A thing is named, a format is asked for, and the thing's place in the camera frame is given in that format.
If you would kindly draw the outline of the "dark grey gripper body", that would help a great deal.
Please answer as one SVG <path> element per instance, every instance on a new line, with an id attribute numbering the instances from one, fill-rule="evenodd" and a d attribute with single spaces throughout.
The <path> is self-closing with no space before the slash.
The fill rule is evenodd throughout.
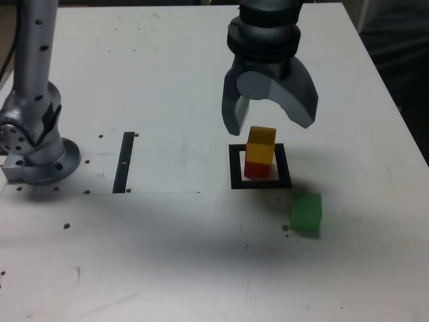
<path id="1" fill-rule="evenodd" d="M 291 62 L 289 60 L 278 64 L 263 64 L 235 56 L 233 60 L 233 66 L 238 66 L 244 71 L 260 72 L 271 78 L 278 79 L 286 79 L 292 74 Z"/>

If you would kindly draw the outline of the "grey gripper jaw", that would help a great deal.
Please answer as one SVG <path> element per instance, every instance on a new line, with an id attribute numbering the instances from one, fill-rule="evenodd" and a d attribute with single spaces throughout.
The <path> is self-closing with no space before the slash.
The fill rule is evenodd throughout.
<path id="1" fill-rule="evenodd" d="M 240 135 L 249 108 L 249 99 L 237 89 L 237 80 L 243 71 L 242 66 L 232 65 L 224 79 L 222 117 L 227 131 L 233 136 Z"/>
<path id="2" fill-rule="evenodd" d="M 262 71 L 245 71 L 237 79 L 237 89 L 247 99 L 277 103 L 291 121 L 303 128 L 315 121 L 318 93 L 306 67 L 296 57 L 290 60 L 290 75 L 285 79 Z"/>

